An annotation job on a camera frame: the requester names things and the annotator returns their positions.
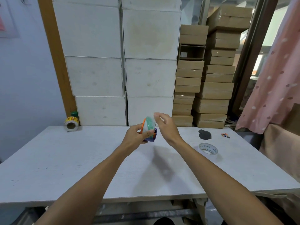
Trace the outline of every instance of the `person's right hand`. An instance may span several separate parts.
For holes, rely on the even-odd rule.
[[[177,126],[169,115],[164,113],[154,113],[154,119],[158,124],[160,133],[169,145],[175,147],[176,144],[183,142],[183,139],[178,132]]]

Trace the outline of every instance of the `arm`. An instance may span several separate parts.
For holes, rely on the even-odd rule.
[[[164,139],[182,156],[228,224],[282,225],[248,189],[189,146],[170,116],[155,113],[154,118]]]
[[[131,126],[119,147],[68,189],[35,223],[36,225],[91,224],[102,198],[124,159],[154,130],[137,133],[142,125]]]

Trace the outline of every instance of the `pink curtain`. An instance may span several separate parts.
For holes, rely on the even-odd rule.
[[[1,16],[0,16],[0,31],[5,31],[4,24],[2,22]]]
[[[300,0],[291,0],[269,56],[236,124],[263,134],[300,103]]]

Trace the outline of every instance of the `white tabletop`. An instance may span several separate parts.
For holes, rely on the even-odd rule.
[[[109,156],[128,127],[82,127],[66,132],[50,126],[0,165],[0,204],[47,205]],[[250,191],[287,193],[300,184],[229,128],[179,127],[183,139],[196,147],[202,142],[219,150],[217,166]],[[227,133],[231,138],[221,136]],[[203,197],[205,192],[181,156],[158,131],[155,143],[141,145],[120,166],[103,202]]]

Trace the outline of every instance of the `forearm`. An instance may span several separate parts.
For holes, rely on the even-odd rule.
[[[249,190],[186,142],[174,148],[228,224],[282,224]]]
[[[59,197],[36,224],[90,224],[111,180],[126,156],[122,148],[118,147]]]

